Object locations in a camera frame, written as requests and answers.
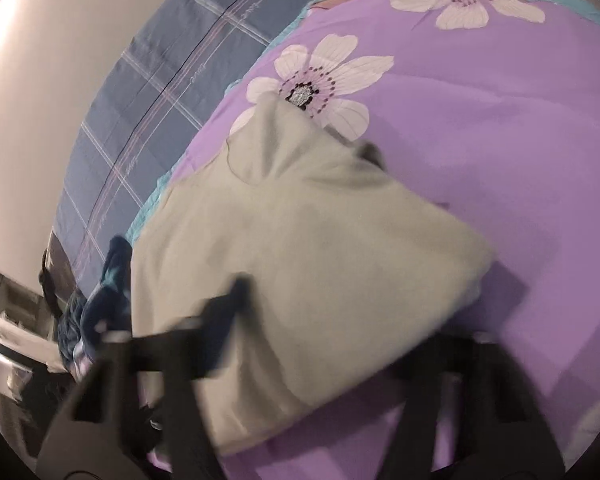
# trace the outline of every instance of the black strap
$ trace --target black strap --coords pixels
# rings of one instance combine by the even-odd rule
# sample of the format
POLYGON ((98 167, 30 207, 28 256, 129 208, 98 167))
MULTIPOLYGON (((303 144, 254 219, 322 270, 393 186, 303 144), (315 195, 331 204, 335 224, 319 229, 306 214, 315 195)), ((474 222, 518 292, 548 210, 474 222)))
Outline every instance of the black strap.
POLYGON ((56 284, 51 277, 51 273, 46 268, 46 249, 42 254, 42 266, 38 274, 38 282, 42 286, 42 295, 45 298, 46 306, 54 318, 60 319, 62 317, 62 309, 58 304, 58 297, 56 296, 56 284))
POLYGON ((407 402, 378 480, 558 480, 564 464, 532 390, 496 344, 437 335, 398 365, 407 402), (431 473, 443 371, 461 373, 455 462, 431 473))

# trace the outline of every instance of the white flower print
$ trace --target white flower print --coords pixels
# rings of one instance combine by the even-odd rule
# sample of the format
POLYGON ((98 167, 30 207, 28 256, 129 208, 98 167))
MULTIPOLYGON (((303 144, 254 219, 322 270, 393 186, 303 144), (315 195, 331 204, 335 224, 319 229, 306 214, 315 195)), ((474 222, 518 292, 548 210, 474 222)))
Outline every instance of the white flower print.
POLYGON ((533 23, 544 23, 544 12, 536 6, 520 0, 391 0, 397 10, 427 12, 446 7, 436 20, 442 30, 453 28, 481 28, 489 22, 489 15, 483 2, 504 16, 521 18, 533 23))
MULTIPOLYGON (((288 46, 273 63, 279 79, 254 78, 247 86, 247 101, 256 104, 264 92, 277 92, 321 127, 331 125, 346 139, 356 140, 369 126, 369 110, 339 97, 371 86, 394 65, 393 56, 363 56, 344 63, 357 46, 357 37, 337 34, 323 38, 311 56, 305 46, 288 46)), ((254 112, 251 107, 241 113, 230 135, 249 122, 254 112)))

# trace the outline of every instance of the white wall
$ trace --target white wall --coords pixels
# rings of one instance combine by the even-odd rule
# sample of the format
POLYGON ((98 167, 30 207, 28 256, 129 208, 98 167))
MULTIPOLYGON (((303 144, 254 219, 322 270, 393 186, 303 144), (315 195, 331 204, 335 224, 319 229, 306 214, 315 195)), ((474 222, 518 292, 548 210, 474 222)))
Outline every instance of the white wall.
POLYGON ((162 1, 0 1, 0 272, 32 290, 80 122, 162 1))

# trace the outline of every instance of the blue plaid blanket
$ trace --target blue plaid blanket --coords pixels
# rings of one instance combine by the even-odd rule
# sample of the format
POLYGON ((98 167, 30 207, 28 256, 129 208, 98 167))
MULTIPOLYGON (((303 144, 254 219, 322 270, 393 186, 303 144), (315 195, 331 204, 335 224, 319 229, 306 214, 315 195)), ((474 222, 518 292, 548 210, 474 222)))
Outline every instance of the blue plaid blanket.
POLYGON ((123 52, 80 126, 56 211, 85 295, 224 91, 311 0, 166 0, 123 52))

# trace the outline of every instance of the purple fabric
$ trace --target purple fabric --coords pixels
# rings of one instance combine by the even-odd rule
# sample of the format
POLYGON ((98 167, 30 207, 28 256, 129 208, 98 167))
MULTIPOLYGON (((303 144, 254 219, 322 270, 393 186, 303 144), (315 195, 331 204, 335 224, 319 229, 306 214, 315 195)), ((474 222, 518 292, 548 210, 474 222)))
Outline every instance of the purple fabric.
MULTIPOLYGON (((498 336, 564 447, 600 400, 600 26, 534 5, 544 23, 485 4, 485 27, 456 30, 436 27, 440 10, 404 12, 390 0, 316 11, 221 102, 174 178, 217 153, 251 106, 248 83, 277 78, 285 47, 311 53, 328 34, 353 34, 348 59, 394 56, 377 82, 345 98, 368 107, 363 138, 380 147, 391 175, 496 248, 480 300, 452 322, 498 336)), ((378 376, 224 464, 235 479, 370 479, 398 398, 378 376)))

